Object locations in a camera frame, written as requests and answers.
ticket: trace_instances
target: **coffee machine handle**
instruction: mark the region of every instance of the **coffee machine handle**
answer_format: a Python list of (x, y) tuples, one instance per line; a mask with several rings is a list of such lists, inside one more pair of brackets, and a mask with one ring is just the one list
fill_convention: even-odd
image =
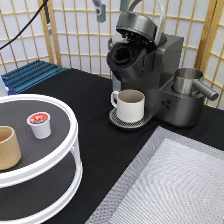
[(111, 104), (112, 104), (115, 108), (117, 108), (117, 104), (116, 104), (115, 101), (114, 101), (114, 95), (117, 95), (117, 96), (118, 96), (118, 94), (119, 94), (118, 91), (114, 91), (114, 92), (111, 93)]
[(206, 96), (209, 100), (215, 101), (219, 94), (215, 92), (213, 89), (209, 88), (205, 84), (203, 84), (200, 80), (195, 79), (193, 81), (193, 87), (197, 89), (200, 93), (202, 93), (204, 96)]
[[(141, 2), (142, 0), (135, 0), (129, 7), (129, 11), (133, 11), (135, 6)], [(160, 8), (160, 20), (159, 20), (159, 26), (157, 28), (157, 31), (156, 31), (156, 36), (155, 36), (155, 39), (154, 39), (154, 44), (156, 46), (159, 45), (159, 42), (160, 42), (160, 38), (161, 38), (161, 35), (162, 35), (162, 32), (163, 32), (163, 27), (164, 27), (164, 23), (165, 23), (165, 19), (166, 19), (166, 16), (165, 16), (165, 10), (164, 10), (164, 7), (162, 6), (161, 2), (159, 0), (156, 0), (157, 4), (159, 5), (159, 8)]]

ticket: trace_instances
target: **red coffee pod lid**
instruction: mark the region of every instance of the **red coffee pod lid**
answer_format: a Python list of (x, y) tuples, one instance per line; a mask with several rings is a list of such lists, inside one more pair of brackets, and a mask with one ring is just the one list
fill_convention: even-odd
[(48, 114), (36, 113), (30, 117), (29, 122), (32, 124), (40, 124), (44, 123), (48, 118), (49, 118)]

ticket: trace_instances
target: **black table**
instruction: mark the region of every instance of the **black table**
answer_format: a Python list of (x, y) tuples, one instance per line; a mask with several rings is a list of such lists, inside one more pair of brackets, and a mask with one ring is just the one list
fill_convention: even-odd
[(47, 224), (85, 223), (158, 126), (224, 149), (224, 111), (204, 106), (201, 120), (193, 128), (178, 129), (153, 119), (138, 131), (125, 132), (109, 121), (111, 92), (111, 80), (75, 69), (23, 92), (64, 101), (79, 123), (83, 179), (71, 202)]

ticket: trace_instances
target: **shoji screen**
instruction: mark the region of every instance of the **shoji screen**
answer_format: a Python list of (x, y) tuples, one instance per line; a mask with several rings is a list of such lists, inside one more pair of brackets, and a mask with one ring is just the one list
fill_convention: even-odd
[[(0, 0), (0, 46), (14, 38), (28, 23), (43, 1)], [(0, 75), (41, 59), (53, 63), (44, 11), (36, 17), (22, 35), (0, 51)]]
[[(184, 37), (180, 67), (194, 67), (209, 4), (216, 0), (161, 2), (167, 16), (164, 32)], [(106, 63), (107, 41), (116, 31), (120, 0), (102, 0), (102, 3), (107, 7), (107, 21), (98, 24), (92, 0), (50, 0), (48, 6), (59, 64), (110, 75)], [(149, 16), (155, 23), (159, 21), (159, 10), (154, 0), (143, 0), (135, 11)]]
[(219, 0), (208, 37), (201, 70), (204, 82), (220, 94), (216, 101), (207, 101), (212, 107), (224, 110), (224, 0)]

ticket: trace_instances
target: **coffee machine drip tray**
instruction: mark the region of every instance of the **coffee machine drip tray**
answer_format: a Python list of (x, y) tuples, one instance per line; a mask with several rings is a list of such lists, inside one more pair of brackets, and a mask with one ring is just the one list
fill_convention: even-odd
[(109, 114), (109, 119), (110, 119), (111, 123), (113, 125), (115, 125), (116, 127), (124, 129), (126, 131), (128, 131), (128, 130), (129, 131), (132, 131), (132, 130), (134, 131), (138, 128), (143, 127), (145, 124), (147, 124), (149, 122), (149, 120), (151, 118), (152, 118), (152, 115), (150, 115), (148, 113), (145, 113), (144, 117), (140, 121), (137, 121), (137, 122), (134, 122), (134, 123), (127, 123), (127, 122), (124, 122), (124, 121), (120, 120), (117, 117), (116, 108), (114, 108)]

